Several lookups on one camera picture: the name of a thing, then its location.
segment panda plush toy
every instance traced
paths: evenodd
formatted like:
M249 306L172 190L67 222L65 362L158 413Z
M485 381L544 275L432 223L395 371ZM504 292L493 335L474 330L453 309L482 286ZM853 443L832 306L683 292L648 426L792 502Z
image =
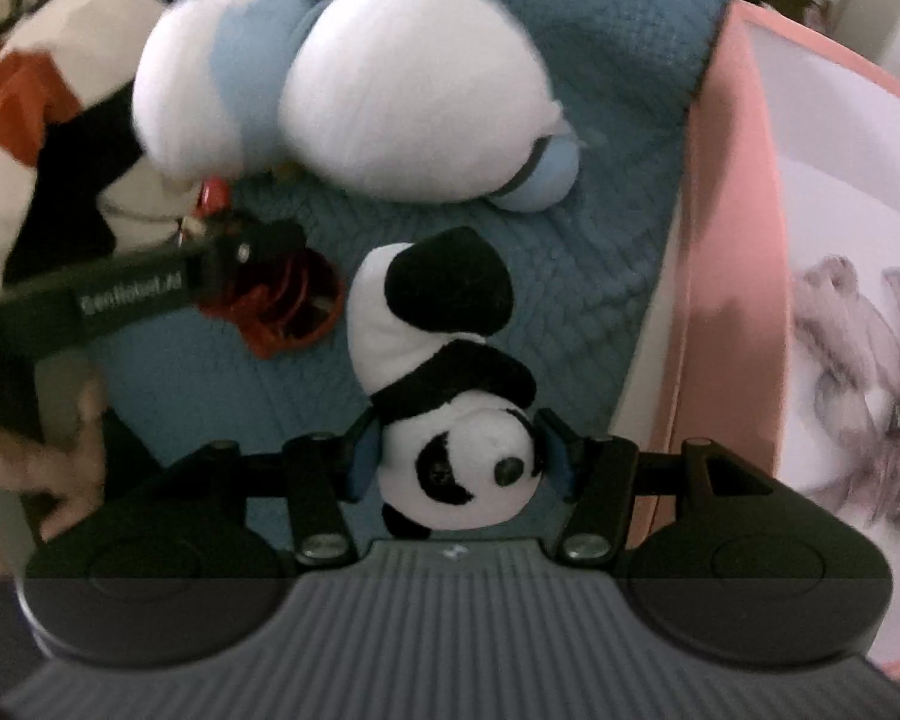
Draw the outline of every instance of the panda plush toy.
M384 428L377 480L396 538L496 525L536 492L540 456L524 413L536 383L487 344L513 310L506 266L467 227L377 248L360 266L348 343Z

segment black circular cover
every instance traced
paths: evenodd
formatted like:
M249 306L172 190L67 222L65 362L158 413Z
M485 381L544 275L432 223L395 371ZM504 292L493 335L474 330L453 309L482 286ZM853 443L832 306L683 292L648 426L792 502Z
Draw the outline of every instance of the black circular cover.
M266 541L211 505L125 500L39 549L20 595L56 655L154 668L246 637L284 587Z
M859 533L807 501L724 498L631 558L636 608L706 656L785 668L861 652L890 602L890 570Z

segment blue quilted blanket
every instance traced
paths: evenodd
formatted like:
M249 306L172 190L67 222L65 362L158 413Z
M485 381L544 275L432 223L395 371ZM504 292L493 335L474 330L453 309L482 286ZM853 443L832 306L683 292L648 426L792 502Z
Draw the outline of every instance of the blue quilted blanket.
M295 215L313 246L352 276L377 245L458 224L505 258L516 314L494 342L533 370L538 405L577 430L605 431L655 288L682 173L685 112L728 0L503 0L535 36L557 98L586 142L571 196L536 215L483 202L415 208L351 199L305 181L247 181L241 204L265 218ZM160 461L217 437L245 451L338 431L367 405L350 369L346 332L273 362L253 359L236 331L194 311L161 317L99 343L114 406ZM542 492L494 531L546 536L564 512ZM383 533L373 502L348 512L361 541ZM279 504L252 524L287 538Z

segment gray gripper base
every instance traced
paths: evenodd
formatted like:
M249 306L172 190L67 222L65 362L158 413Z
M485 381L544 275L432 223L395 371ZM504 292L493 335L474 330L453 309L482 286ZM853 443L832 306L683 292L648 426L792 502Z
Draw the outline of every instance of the gray gripper base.
M779 675L701 661L648 631L612 579L533 541L431 541L306 575L206 661L55 661L2 703L20 720L890 720L900 688L864 659Z

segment stuffed animal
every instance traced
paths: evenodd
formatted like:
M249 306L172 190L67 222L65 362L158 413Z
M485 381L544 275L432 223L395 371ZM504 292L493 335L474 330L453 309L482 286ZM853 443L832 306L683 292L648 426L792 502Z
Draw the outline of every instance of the stuffed animal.
M295 161L395 202L536 211L567 195L580 156L497 0L179 0L146 43L133 116L176 178Z
M506 266L467 227L377 248L358 270L347 336L384 427L377 479L394 536L495 525L533 497L536 383L487 344L513 309Z

